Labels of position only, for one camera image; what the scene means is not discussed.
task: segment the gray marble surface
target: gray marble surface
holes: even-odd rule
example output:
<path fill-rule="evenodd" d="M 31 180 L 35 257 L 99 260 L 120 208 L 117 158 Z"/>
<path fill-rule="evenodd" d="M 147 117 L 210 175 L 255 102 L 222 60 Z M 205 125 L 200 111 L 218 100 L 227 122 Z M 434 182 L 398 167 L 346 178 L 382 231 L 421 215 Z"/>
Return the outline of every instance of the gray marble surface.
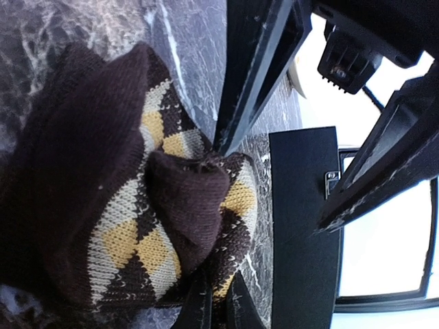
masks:
<path fill-rule="evenodd" d="M 166 62 L 188 113 L 213 137 L 226 64 L 226 1 L 219 0 L 0 0 L 0 166 L 8 161 L 56 56 L 82 41 L 105 59 L 144 40 Z M 272 202 L 268 132 L 301 127 L 297 94 L 285 78 L 240 147 L 254 158 L 259 182 L 259 218 L 242 271 L 263 322 L 272 304 Z M 8 316 L 42 306 L 23 292 L 0 289 Z M 105 328 L 170 328 L 178 309 L 142 310 L 94 318 Z M 57 321 L 45 315 L 39 327 Z"/>

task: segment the black metal frame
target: black metal frame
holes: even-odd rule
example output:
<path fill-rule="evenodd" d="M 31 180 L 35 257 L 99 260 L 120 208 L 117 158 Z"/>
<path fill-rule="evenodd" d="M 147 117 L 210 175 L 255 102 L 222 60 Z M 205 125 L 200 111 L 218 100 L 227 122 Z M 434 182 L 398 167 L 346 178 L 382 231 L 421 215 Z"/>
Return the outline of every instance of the black metal frame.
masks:
<path fill-rule="evenodd" d="M 343 176 L 344 159 L 354 158 L 359 149 L 341 149 L 339 150 L 340 171 Z M 380 295 L 361 295 L 361 296 L 340 296 L 340 290 L 337 291 L 335 303 L 335 313 L 380 313 L 400 310 L 415 310 L 439 306 L 439 298 L 426 300 L 429 286 L 429 278 L 433 266 L 434 247 L 436 244 L 436 235 L 438 230 L 438 198 L 439 187 L 438 179 L 430 182 L 431 187 L 431 228 L 429 238 L 429 249 L 425 255 L 424 273 L 420 280 L 420 286 L 415 291 L 405 291 L 401 293 L 387 293 Z M 341 280 L 341 268 L 343 262 L 343 240 L 340 249 L 340 270 L 339 270 L 339 289 Z"/>
<path fill-rule="evenodd" d="M 171 329 L 211 329 L 212 296 L 206 273 L 199 270 Z M 228 329 L 265 329 L 240 271 L 236 273 L 227 292 L 226 310 Z"/>
<path fill-rule="evenodd" d="M 322 211 L 337 230 L 420 182 L 439 175 L 439 72 L 394 93 Z"/>
<path fill-rule="evenodd" d="M 213 148 L 238 148 L 311 31 L 311 0 L 227 1 L 227 67 Z"/>
<path fill-rule="evenodd" d="M 413 65 L 422 50 L 439 60 L 439 1 L 228 0 L 227 67 L 215 151 L 228 155 L 239 146 L 311 31 L 313 11 L 401 67 Z M 393 95 L 326 202 L 320 229 L 339 230 L 393 195 L 439 175 L 437 90 L 436 67 Z M 407 126 L 401 113 L 416 120 Z M 374 158 L 376 151 L 383 155 Z"/>

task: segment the brown knit sock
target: brown knit sock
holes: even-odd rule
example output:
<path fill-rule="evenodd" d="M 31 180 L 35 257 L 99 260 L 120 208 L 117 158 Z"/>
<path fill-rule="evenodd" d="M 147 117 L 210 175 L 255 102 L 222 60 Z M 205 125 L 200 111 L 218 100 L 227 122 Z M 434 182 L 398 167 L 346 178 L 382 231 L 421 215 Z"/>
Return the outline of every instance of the brown knit sock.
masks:
<path fill-rule="evenodd" d="M 105 62 L 84 45 L 69 45 L 58 58 L 56 70 L 34 101 L 25 129 L 3 176 L 0 188 L 0 281 L 48 293 L 51 283 L 35 248 L 34 156 L 47 123 L 65 98 Z"/>
<path fill-rule="evenodd" d="M 211 252 L 230 187 L 215 158 L 187 160 L 152 152 L 146 182 L 151 203 L 176 248 L 183 274 L 192 273 Z"/>

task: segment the screw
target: screw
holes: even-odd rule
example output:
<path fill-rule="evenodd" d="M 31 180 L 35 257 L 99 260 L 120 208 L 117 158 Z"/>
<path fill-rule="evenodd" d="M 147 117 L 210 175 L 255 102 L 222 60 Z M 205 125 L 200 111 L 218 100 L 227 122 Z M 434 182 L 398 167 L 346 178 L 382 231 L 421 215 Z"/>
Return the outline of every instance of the screw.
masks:
<path fill-rule="evenodd" d="M 341 66 L 335 66 L 331 70 L 331 74 L 335 75 L 338 79 L 345 79 L 347 76 L 346 71 Z"/>

